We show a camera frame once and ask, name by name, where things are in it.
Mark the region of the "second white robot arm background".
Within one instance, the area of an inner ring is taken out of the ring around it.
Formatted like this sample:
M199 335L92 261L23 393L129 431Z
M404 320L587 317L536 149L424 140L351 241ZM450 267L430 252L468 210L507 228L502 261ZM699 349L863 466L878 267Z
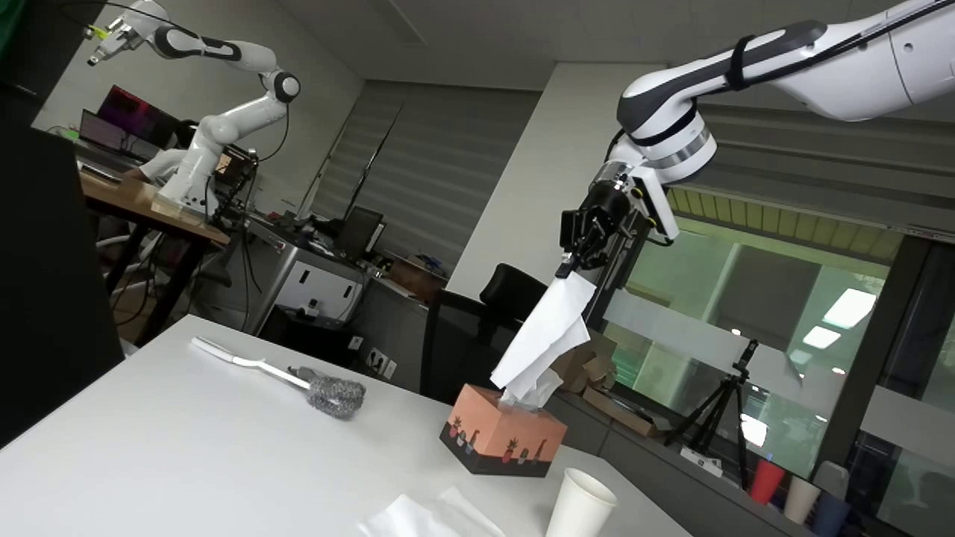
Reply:
M159 0L131 0L110 23L90 28L86 40L92 41L90 65L147 46L163 59L214 59L259 82L254 100L199 117L180 167L159 189L159 196L180 211L214 214L211 174L223 149L280 122L302 97L302 82L280 65L272 47L187 31Z

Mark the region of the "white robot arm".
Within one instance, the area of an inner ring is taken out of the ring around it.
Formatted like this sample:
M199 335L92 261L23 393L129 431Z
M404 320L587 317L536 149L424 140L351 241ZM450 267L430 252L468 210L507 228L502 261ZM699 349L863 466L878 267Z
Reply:
M826 119L866 122L951 92L951 62L955 0L899 0L856 20L742 37L729 50L636 77L618 100L601 174L565 217L559 276L604 268L630 222L647 222L663 246L680 235L666 189L717 156L702 100L771 83Z

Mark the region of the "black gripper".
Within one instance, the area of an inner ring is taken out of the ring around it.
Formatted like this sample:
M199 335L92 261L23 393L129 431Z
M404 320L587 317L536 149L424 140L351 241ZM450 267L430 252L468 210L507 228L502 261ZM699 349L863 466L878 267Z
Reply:
M569 279L572 271L605 268L611 241L632 235L639 225L663 246L680 235L659 174L620 162L604 165L581 204L560 214L559 246L565 261L559 276Z

